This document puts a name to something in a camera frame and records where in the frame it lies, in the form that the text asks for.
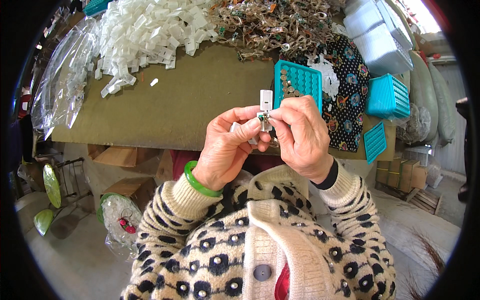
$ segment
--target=gray button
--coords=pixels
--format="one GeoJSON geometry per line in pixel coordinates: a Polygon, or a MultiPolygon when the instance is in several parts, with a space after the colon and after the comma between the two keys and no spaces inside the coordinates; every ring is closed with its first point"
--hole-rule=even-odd
{"type": "Polygon", "coordinates": [[[258,265],[255,270],[253,270],[253,277],[258,281],[265,281],[270,278],[272,275],[272,268],[266,264],[258,265]]]}

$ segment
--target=green table surface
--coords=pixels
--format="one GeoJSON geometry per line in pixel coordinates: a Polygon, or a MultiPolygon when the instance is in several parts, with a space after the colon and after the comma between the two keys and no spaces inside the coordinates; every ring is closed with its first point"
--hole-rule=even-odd
{"type": "MultiPolygon", "coordinates": [[[[90,77],[73,127],[57,126],[52,140],[200,151],[210,120],[233,107],[259,104],[260,90],[271,89],[274,63],[242,63],[234,48],[203,42],[194,57],[177,49],[175,69],[151,64],[133,75],[137,78],[134,86],[126,85],[106,98],[100,91],[112,76],[90,77]],[[155,78],[158,83],[150,86],[155,78]]],[[[378,121],[365,118],[364,132],[378,121]]],[[[385,132],[387,149],[378,160],[393,159],[395,128],[386,127],[385,132]]],[[[333,148],[330,152],[338,158],[366,159],[363,139],[357,153],[333,148]]],[[[278,154],[278,149],[270,153],[278,154]]]]}

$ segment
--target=knit cardigan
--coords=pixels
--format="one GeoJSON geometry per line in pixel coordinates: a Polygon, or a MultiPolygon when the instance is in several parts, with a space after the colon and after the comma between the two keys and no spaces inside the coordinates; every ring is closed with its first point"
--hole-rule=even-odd
{"type": "Polygon", "coordinates": [[[218,198],[185,174],[165,182],[145,208],[120,300],[275,299],[286,265],[289,299],[394,299],[393,257],[371,195],[337,167],[335,183],[319,190],[334,233],[315,222],[308,181],[287,165],[242,171],[218,198]],[[254,276],[259,265],[271,269],[265,281],[254,276]]]}

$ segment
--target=pile of white plastic parts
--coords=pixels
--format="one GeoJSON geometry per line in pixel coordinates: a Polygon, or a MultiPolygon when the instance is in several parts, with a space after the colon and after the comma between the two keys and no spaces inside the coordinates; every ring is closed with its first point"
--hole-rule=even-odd
{"type": "Polygon", "coordinates": [[[101,95],[133,85],[131,75],[151,63],[175,68],[176,51],[185,46],[193,56],[201,42],[215,42],[215,25],[208,21],[212,0],[118,0],[108,4],[100,21],[100,56],[95,78],[113,78],[101,95]]]}

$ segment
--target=teal plastic tray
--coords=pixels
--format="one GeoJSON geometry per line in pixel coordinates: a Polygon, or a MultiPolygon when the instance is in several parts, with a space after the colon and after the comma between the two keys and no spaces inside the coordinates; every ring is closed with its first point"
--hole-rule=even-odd
{"type": "Polygon", "coordinates": [[[91,0],[85,7],[84,13],[91,17],[95,16],[97,13],[105,11],[107,9],[108,3],[112,0],[91,0]]]}
{"type": "Polygon", "coordinates": [[[279,60],[275,64],[273,108],[279,108],[283,99],[283,85],[280,79],[282,69],[287,71],[287,78],[292,82],[292,86],[301,94],[311,95],[317,104],[318,110],[322,112],[322,73],[286,60],[279,60]]]}
{"type": "Polygon", "coordinates": [[[382,119],[407,118],[410,101],[407,87],[390,74],[368,81],[365,113],[382,119]]]}
{"type": "Polygon", "coordinates": [[[387,148],[384,123],[380,122],[363,135],[367,163],[371,164],[387,148]]]}

